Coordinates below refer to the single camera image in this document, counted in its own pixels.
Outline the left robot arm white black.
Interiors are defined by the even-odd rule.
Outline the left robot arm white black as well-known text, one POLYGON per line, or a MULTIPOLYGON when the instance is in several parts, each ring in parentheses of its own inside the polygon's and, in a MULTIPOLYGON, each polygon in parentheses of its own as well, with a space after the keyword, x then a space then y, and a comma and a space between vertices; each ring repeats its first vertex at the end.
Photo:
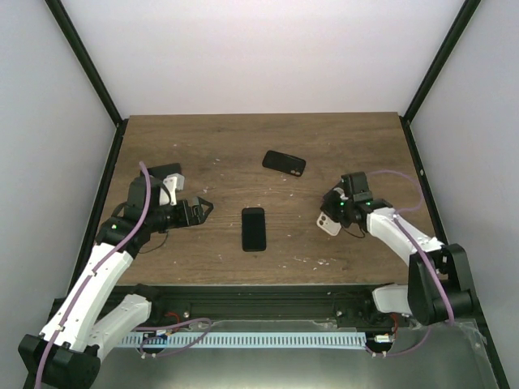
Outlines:
POLYGON ((120 341, 144 323, 157 327, 165 306, 156 289, 136 286, 102 315, 118 280, 154 233, 203 224, 214 206, 195 197, 179 200, 184 177, 143 174, 129 186, 127 200, 101 225, 87 264, 61 307, 37 336, 25 335, 18 351, 33 386, 89 388, 101 363, 120 341))

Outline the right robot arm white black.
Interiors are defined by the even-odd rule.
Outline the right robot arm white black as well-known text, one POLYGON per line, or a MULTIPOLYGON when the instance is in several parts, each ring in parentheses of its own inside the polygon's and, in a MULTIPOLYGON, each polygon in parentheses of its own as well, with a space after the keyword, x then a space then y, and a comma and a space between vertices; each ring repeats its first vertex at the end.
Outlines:
POLYGON ((403 218, 385 199, 373 196, 364 172, 345 174, 323 197, 317 226, 335 237, 355 224, 383 242, 408 268, 406 284, 373 290, 360 306, 363 322, 377 327, 389 314, 402 314, 424 326, 473 314, 479 307, 465 249, 430 237, 403 218))

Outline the white phone case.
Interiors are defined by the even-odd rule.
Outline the white phone case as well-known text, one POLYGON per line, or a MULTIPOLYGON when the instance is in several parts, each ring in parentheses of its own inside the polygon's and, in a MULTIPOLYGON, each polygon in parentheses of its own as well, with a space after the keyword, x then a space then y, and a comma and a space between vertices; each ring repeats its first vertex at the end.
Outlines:
POLYGON ((316 225, 327 235, 331 237, 337 236, 342 230, 342 226, 340 223, 333 221, 330 217, 328 217, 324 212, 321 212, 316 225))

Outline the blue smartphone black screen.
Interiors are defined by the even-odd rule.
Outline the blue smartphone black screen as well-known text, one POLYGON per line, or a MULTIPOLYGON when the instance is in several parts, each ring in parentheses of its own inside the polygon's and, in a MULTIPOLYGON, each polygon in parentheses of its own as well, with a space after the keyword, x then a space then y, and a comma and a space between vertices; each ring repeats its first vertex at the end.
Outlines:
POLYGON ((242 210, 242 250, 260 252, 267 248, 265 212, 261 207, 242 210))

